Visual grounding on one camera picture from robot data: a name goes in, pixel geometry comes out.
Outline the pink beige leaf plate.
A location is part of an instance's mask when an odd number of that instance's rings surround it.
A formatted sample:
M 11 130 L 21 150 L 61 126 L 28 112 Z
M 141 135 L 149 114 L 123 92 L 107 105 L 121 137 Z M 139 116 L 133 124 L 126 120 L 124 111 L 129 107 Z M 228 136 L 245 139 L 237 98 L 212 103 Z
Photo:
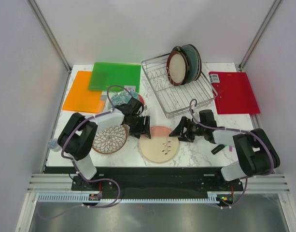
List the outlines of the pink beige leaf plate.
M 172 129 L 165 126 L 150 128 L 151 139 L 145 135 L 139 138 L 139 152 L 148 161 L 165 163 L 172 160 L 179 152 L 178 138 L 169 137 Z

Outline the dark red rimmed beige plate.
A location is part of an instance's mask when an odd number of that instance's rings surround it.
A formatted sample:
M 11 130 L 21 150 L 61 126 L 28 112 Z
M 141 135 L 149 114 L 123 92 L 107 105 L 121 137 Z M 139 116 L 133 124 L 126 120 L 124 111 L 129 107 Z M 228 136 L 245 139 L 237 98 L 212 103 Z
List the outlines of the dark red rimmed beige plate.
M 173 86 L 183 83 L 187 73 L 187 63 L 185 56 L 179 51 L 170 53 L 166 64 L 167 76 Z

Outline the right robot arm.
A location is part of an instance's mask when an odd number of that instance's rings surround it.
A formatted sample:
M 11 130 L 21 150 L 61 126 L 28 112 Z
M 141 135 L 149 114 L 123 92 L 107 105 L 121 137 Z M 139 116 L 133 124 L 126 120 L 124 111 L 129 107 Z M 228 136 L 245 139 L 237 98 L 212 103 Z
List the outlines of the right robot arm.
M 263 129 L 239 131 L 218 127 L 212 110 L 199 111 L 199 121 L 195 117 L 189 119 L 183 116 L 169 136 L 190 143 L 196 136 L 202 136 L 212 144 L 235 148 L 238 161 L 222 167 L 214 178 L 214 184 L 219 190 L 230 187 L 232 180 L 271 174 L 281 163 Z

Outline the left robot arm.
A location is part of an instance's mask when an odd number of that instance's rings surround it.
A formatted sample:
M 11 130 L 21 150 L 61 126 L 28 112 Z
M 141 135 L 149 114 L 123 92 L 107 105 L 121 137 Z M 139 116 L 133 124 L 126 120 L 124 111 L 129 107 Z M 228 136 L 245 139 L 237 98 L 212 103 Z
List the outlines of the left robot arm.
M 150 139 L 150 116 L 143 116 L 143 109 L 143 104 L 132 97 L 127 103 L 114 105 L 111 110 L 95 116 L 85 117 L 80 113 L 71 115 L 57 144 L 62 148 L 61 156 L 73 163 L 83 179 L 82 184 L 88 190 L 99 186 L 97 169 L 90 157 L 95 135 L 113 126 L 127 125 L 129 135 L 138 139 L 144 135 Z

